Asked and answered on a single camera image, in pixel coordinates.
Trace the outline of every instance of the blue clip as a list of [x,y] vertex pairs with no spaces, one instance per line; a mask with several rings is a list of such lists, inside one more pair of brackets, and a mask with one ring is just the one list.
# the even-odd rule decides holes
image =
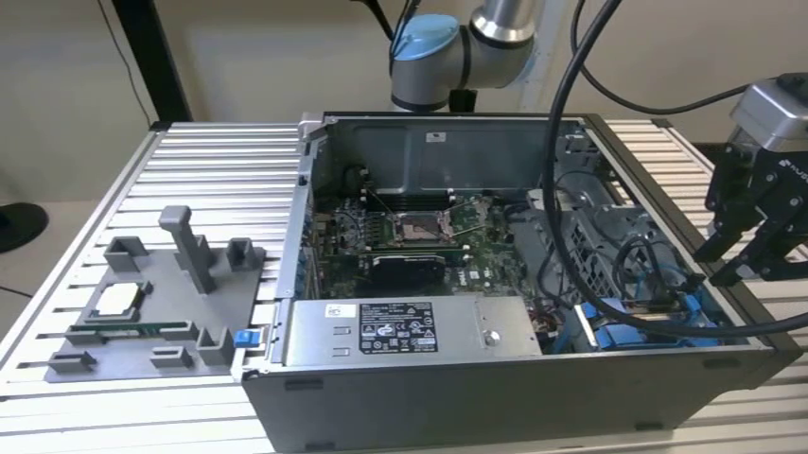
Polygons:
[[237,331],[237,337],[233,339],[233,344],[237,348],[254,348],[262,344],[262,333],[242,329]]
[[699,299],[693,295],[687,295],[684,298],[684,305],[687,306],[687,310],[691,312],[699,312],[703,310],[703,305],[699,304]]

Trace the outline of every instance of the black cable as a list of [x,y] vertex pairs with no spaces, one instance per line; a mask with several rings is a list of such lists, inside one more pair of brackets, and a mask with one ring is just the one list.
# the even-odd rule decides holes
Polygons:
[[[609,19],[620,6],[620,3],[621,0],[608,0],[604,7],[598,11],[584,36],[584,40],[581,41],[581,46],[574,52],[569,65],[566,66],[565,75],[562,76],[558,91],[556,92],[556,96],[553,98],[553,104],[546,118],[546,127],[544,130],[544,176],[545,180],[550,182],[554,182],[553,176],[556,172],[556,139],[558,137],[558,130],[561,127],[566,100],[569,99],[569,93],[572,92],[572,86],[574,84],[576,77],[581,72],[581,67],[584,66],[584,62],[592,47],[594,46],[597,37],[600,36],[601,31],[604,30],[604,27],[607,26],[607,23],[609,22]],[[584,300],[592,303],[594,308],[607,317],[647,332],[687,338],[748,338],[773,333],[783,333],[808,327],[808,313],[796,315],[795,317],[776,322],[747,326],[709,328],[649,322],[615,309],[594,294],[594,291],[589,287],[584,277],[576,272],[574,262],[572,260],[572,256],[569,255],[569,250],[566,249],[562,225],[557,218],[557,207],[556,203],[553,203],[554,194],[554,185],[545,184],[542,187],[544,210],[548,213],[550,233],[553,243],[556,244],[556,253],[558,254],[561,263],[566,268],[566,272],[569,273],[569,278],[574,284],[574,287],[581,292]]]
[[556,293],[560,297],[565,296],[565,277],[566,277],[566,270],[565,267],[561,268],[561,277],[558,278],[558,292]]
[[120,45],[118,44],[118,38],[115,37],[115,32],[112,31],[112,24],[110,23],[110,18],[106,15],[104,5],[102,4],[102,0],[96,0],[96,4],[99,5],[99,9],[102,10],[102,16],[104,17],[106,29],[110,32],[110,37],[112,38],[112,43],[115,44],[115,50],[118,50],[118,55],[124,62],[124,66],[127,67],[127,76],[128,76],[128,85],[131,86],[131,92],[135,94],[135,99],[138,100],[138,105],[140,106],[140,112],[143,112],[143,116],[147,118],[147,126],[151,126],[151,118],[147,113],[147,108],[143,105],[143,99],[140,99],[140,94],[138,93],[138,88],[135,87],[135,78],[131,74],[131,66],[128,65],[127,57],[124,57],[124,51],[122,50]]
[[561,180],[564,179],[564,177],[566,175],[589,175],[590,177],[597,178],[600,181],[600,177],[594,174],[594,172],[590,172],[589,170],[569,170],[565,173],[562,173],[558,176],[558,178],[556,179],[556,186],[558,186],[558,183],[561,182]]
[[[569,47],[572,49],[573,55],[578,50],[578,23],[581,21],[581,12],[584,11],[585,3],[586,3],[586,0],[578,0],[578,5],[576,6],[576,10],[572,15],[572,25],[569,26]],[[597,80],[597,78],[594,77],[592,72],[588,70],[585,65],[581,66],[581,74],[584,74],[584,77],[586,78],[586,80],[589,81],[589,83],[592,84],[594,89],[601,93],[601,95],[604,95],[608,99],[611,99],[613,102],[620,104],[623,107],[632,109],[633,111],[637,111],[643,114],[648,114],[648,115],[684,114],[685,112],[695,111],[696,109],[700,109],[701,107],[708,106],[709,104],[723,101],[724,99],[727,99],[729,97],[740,95],[749,88],[749,85],[745,84],[739,87],[735,87],[732,90],[727,90],[725,92],[719,93],[717,95],[709,96],[696,102],[685,104],[684,106],[660,109],[660,108],[647,107],[640,104],[636,104],[632,101],[629,101],[628,99],[623,98],[620,95],[617,95]]]
[[404,2],[402,14],[399,15],[399,20],[395,23],[393,41],[390,41],[390,49],[387,52],[387,58],[390,59],[387,70],[390,74],[393,74],[393,61],[395,60],[395,50],[399,44],[399,40],[402,39],[402,36],[405,34],[406,25],[409,24],[410,19],[416,15],[416,11],[418,10],[420,6],[421,0],[406,0]]
[[[625,264],[625,260],[627,260],[627,258],[629,256],[629,254],[632,253],[632,251],[635,249],[637,249],[637,248],[645,248],[647,251],[652,251],[653,252],[653,254],[655,254],[655,262],[657,263],[657,265],[655,266],[653,263],[652,263],[652,268],[653,268],[652,272],[657,276],[661,276],[661,265],[659,264],[657,253],[656,253],[656,251],[649,250],[649,245],[653,247],[656,244],[665,245],[671,249],[671,253],[673,255],[677,254],[679,251],[676,250],[676,248],[673,247],[673,245],[671,245],[664,239],[659,239],[657,241],[649,241],[648,243],[640,243],[640,244],[636,244],[636,241],[633,241],[632,243],[627,242],[624,244],[624,246],[625,246],[625,257],[623,258],[623,262],[619,262],[620,263],[620,267],[612,266],[612,280],[615,281],[615,284],[619,285],[620,292],[623,293],[623,295],[624,295],[624,297],[627,299],[632,299],[632,294],[627,290],[627,286],[628,286],[629,283],[625,282],[627,275],[625,275],[625,270],[624,270],[624,264]],[[641,268],[644,268],[643,262],[640,261],[640,259],[637,257],[635,257],[635,262],[637,263],[637,265]],[[677,266],[681,268],[681,272],[685,272],[684,270],[688,269],[687,265],[683,266],[680,263],[677,263]]]
[[381,9],[379,0],[357,0],[362,5],[370,9],[374,17],[377,18],[377,22],[381,26],[381,31],[383,31],[383,36],[387,37],[387,40],[393,41],[393,28],[390,28],[390,23],[387,22],[387,17],[383,15],[383,9]]
[[502,209],[502,217],[508,220],[513,215],[522,213],[530,209],[530,204],[526,201],[505,205]]
[[8,288],[8,287],[4,287],[4,286],[0,286],[0,290],[7,291],[8,293],[15,293],[15,294],[18,294],[20,296],[24,296],[26,298],[34,298],[35,297],[32,294],[26,293],[24,291],[15,290],[14,288]]
[[627,258],[629,258],[629,253],[632,253],[632,249],[636,247],[636,243],[640,243],[639,246],[645,248],[648,253],[648,261],[652,263],[652,273],[656,278],[663,281],[661,277],[661,267],[659,266],[657,253],[655,252],[655,246],[651,241],[645,238],[645,236],[635,236],[629,238],[629,240],[624,243],[620,251],[617,251],[617,257],[615,258],[615,262],[617,262],[617,267],[621,269],[624,267]]

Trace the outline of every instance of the warning label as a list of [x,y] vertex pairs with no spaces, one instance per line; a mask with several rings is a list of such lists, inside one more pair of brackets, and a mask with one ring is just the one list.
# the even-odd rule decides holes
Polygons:
[[432,303],[359,305],[358,322],[365,355],[438,351]]

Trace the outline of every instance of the cable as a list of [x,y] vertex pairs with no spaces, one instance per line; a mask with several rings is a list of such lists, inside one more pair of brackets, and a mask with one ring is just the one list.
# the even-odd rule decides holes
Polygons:
[[120,45],[118,44],[118,38],[115,37],[115,32],[112,31],[112,24],[110,23],[110,18],[106,15],[104,5],[102,4],[102,0],[96,0],[96,4],[99,5],[99,9],[102,10],[102,16],[104,17],[106,29],[110,32],[110,37],[112,38],[112,43],[115,44],[115,50],[118,50],[118,55],[124,62],[124,66],[127,67],[127,76],[128,76],[128,85],[131,86],[131,92],[135,94],[135,99],[138,100],[138,105],[140,106],[140,112],[143,112],[143,116],[147,118],[147,127],[151,126],[151,118],[147,113],[147,108],[143,105],[143,99],[140,99],[140,94],[138,93],[138,88],[135,87],[135,78],[131,74],[131,66],[128,65],[127,57],[124,57],[124,51],[122,50]]
[[24,296],[26,298],[34,298],[35,297],[31,293],[26,293],[24,291],[15,290],[14,288],[8,288],[8,287],[4,287],[4,286],[0,286],[0,290],[4,290],[8,293],[14,293],[16,295]]
[[[669,270],[676,272],[684,279],[687,279],[687,272],[684,272],[680,268],[675,267],[673,265],[667,265],[667,264],[659,264],[659,268],[661,270]],[[640,286],[643,285],[643,282],[645,281],[645,278],[648,277],[648,273],[643,272],[637,278],[636,278],[636,289],[635,289],[635,301],[640,299]]]
[[[566,66],[565,74],[561,79],[558,91],[553,98],[553,104],[546,117],[546,127],[544,130],[544,176],[545,180],[554,182],[556,172],[556,138],[558,137],[558,130],[561,127],[561,119],[565,111],[566,100],[569,99],[569,93],[572,92],[572,86],[576,81],[576,77],[581,72],[581,67],[597,41],[597,37],[620,6],[621,0],[608,0],[604,7],[597,13],[594,20],[589,26],[588,32],[581,41],[581,46],[572,56],[572,60]],[[781,333],[808,327],[808,313],[796,315],[788,319],[760,323],[747,326],[733,327],[696,327],[696,326],[681,326],[669,323],[655,323],[647,320],[639,319],[637,317],[621,312],[608,305],[600,297],[594,294],[594,291],[589,287],[584,277],[576,272],[574,262],[569,255],[569,250],[565,245],[565,237],[562,232],[562,225],[557,218],[557,207],[553,195],[556,194],[556,187],[553,184],[545,184],[542,186],[542,199],[544,199],[544,210],[546,211],[549,218],[549,227],[552,233],[553,243],[556,245],[556,253],[558,254],[560,261],[566,268],[569,273],[569,279],[572,280],[574,287],[581,292],[584,300],[588,301],[594,308],[611,319],[621,322],[635,328],[643,329],[651,333],[659,333],[667,336],[685,337],[685,338],[748,338],[763,336],[767,334]]]
[[560,297],[562,297],[565,295],[565,277],[566,277],[566,270],[562,267],[561,268],[561,277],[558,278],[558,291],[557,291],[557,295]]
[[390,23],[387,22],[387,17],[383,15],[383,9],[381,9],[379,0],[355,0],[361,2],[362,5],[370,9],[374,17],[377,18],[377,22],[381,26],[381,31],[383,32],[383,36],[387,37],[387,40],[393,41],[393,28],[390,28]]
[[640,246],[645,247],[645,251],[648,253],[648,260],[652,263],[652,273],[660,282],[663,282],[661,270],[659,268],[659,259],[657,253],[655,252],[655,246],[651,241],[645,238],[645,236],[635,236],[629,238],[629,240],[623,244],[620,250],[617,251],[617,256],[615,257],[615,262],[617,264],[617,269],[623,269],[627,258],[629,257],[629,253],[632,253],[632,249],[636,248],[636,243],[640,243]]
[[566,343],[569,342],[569,326],[565,326],[565,329],[561,332],[561,336],[556,338],[553,342],[553,349],[550,350],[550,355],[558,355],[562,350],[566,348]]
[[409,24],[410,19],[416,15],[416,11],[421,6],[421,0],[406,0],[404,2],[402,14],[399,15],[399,20],[395,23],[395,31],[393,35],[393,41],[390,42],[390,49],[387,51],[389,62],[389,73],[393,74],[393,61],[395,60],[395,55],[398,52],[399,40],[405,34],[406,25]]
[[566,171],[565,173],[562,173],[562,174],[558,176],[558,178],[556,179],[556,185],[557,185],[557,186],[558,186],[558,183],[561,182],[562,178],[564,178],[566,175],[589,175],[590,177],[597,178],[597,179],[598,179],[598,181],[600,181],[600,178],[598,178],[598,176],[594,174],[594,172],[590,172],[590,171],[588,171],[588,170],[569,170],[569,171]]
[[[578,23],[581,21],[581,12],[584,11],[585,3],[586,3],[586,0],[578,0],[578,5],[576,6],[576,10],[572,15],[572,25],[569,26],[569,47],[572,49],[573,55],[578,50]],[[636,104],[632,101],[629,101],[628,99],[623,98],[620,95],[617,95],[597,80],[597,78],[594,77],[594,75],[592,74],[592,72],[588,70],[588,68],[585,66],[581,66],[581,74],[584,74],[584,77],[586,78],[586,80],[589,81],[589,83],[592,84],[594,89],[601,93],[601,95],[604,95],[608,99],[611,99],[613,102],[620,104],[623,107],[632,109],[633,111],[637,111],[643,114],[648,114],[648,115],[684,114],[685,112],[695,111],[696,109],[700,109],[701,107],[708,106],[709,104],[723,101],[724,99],[727,99],[729,97],[740,95],[749,88],[749,85],[745,84],[739,87],[735,87],[731,90],[727,90],[725,92],[719,93],[717,95],[709,96],[696,102],[685,104],[684,106],[661,109],[661,108],[647,107],[640,104]]]

